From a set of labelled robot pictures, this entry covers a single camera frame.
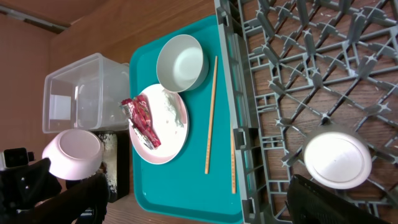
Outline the white cup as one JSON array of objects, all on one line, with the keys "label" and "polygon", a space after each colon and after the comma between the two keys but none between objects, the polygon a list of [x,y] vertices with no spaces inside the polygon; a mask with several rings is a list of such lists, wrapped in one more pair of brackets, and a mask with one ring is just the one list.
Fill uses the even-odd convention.
[{"label": "white cup", "polygon": [[359,138],[328,131],[312,137],[304,147],[308,173],[333,189],[352,189],[361,185],[372,170],[371,154]]}]

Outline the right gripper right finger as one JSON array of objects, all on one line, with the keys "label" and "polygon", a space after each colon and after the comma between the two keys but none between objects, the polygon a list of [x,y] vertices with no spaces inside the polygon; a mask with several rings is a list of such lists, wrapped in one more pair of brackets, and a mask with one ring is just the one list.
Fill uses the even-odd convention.
[{"label": "right gripper right finger", "polygon": [[392,205],[382,197],[352,195],[348,190],[330,192],[302,175],[292,176],[285,202],[293,223],[388,224],[378,206]]}]

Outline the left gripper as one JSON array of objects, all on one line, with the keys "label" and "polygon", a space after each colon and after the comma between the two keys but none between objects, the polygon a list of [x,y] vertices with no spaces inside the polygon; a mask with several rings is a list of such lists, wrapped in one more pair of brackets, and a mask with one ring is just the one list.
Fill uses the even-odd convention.
[{"label": "left gripper", "polygon": [[38,202],[61,192],[62,186],[49,172],[50,159],[42,159],[32,165],[1,172],[1,214],[15,214],[17,210],[29,210]]}]

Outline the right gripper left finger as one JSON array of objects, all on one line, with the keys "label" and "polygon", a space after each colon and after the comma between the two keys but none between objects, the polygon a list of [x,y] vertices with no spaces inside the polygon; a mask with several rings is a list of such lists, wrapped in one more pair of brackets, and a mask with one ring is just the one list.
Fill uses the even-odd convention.
[{"label": "right gripper left finger", "polygon": [[80,184],[18,216],[19,223],[72,223],[87,208],[95,210],[93,223],[104,221],[109,187],[104,174],[95,174]]}]

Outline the red silver snack wrapper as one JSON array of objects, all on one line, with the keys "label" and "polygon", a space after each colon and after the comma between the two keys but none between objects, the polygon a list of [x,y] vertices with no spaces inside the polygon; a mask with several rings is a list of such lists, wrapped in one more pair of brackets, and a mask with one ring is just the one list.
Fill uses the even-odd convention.
[{"label": "red silver snack wrapper", "polygon": [[152,128],[152,117],[144,95],[122,100],[121,108],[141,143],[150,150],[154,150],[161,145],[160,139]]}]

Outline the grey bowl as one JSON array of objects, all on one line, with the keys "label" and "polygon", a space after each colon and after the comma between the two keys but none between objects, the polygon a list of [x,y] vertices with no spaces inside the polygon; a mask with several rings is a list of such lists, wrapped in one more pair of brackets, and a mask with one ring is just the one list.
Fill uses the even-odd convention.
[{"label": "grey bowl", "polygon": [[159,83],[180,93],[198,88],[208,75],[209,60],[199,41],[191,35],[172,37],[162,47],[156,63]]}]

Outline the large white plate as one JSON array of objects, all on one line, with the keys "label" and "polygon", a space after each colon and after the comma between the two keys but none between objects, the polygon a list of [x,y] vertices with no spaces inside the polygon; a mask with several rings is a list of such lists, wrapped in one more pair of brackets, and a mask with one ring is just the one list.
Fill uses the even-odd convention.
[{"label": "large white plate", "polygon": [[160,139],[161,145],[155,149],[148,148],[130,127],[129,134],[134,152],[150,164],[165,164],[177,156],[187,140],[187,107],[178,93],[169,92],[160,84],[148,86],[141,95],[148,102],[152,130]]}]

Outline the small pink bowl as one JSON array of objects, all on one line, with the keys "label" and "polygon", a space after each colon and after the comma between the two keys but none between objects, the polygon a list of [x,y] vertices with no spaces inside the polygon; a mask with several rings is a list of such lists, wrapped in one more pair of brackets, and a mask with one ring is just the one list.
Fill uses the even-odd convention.
[{"label": "small pink bowl", "polygon": [[100,168],[103,143],[89,131],[68,129],[50,141],[42,157],[50,160],[52,175],[64,180],[81,180]]}]

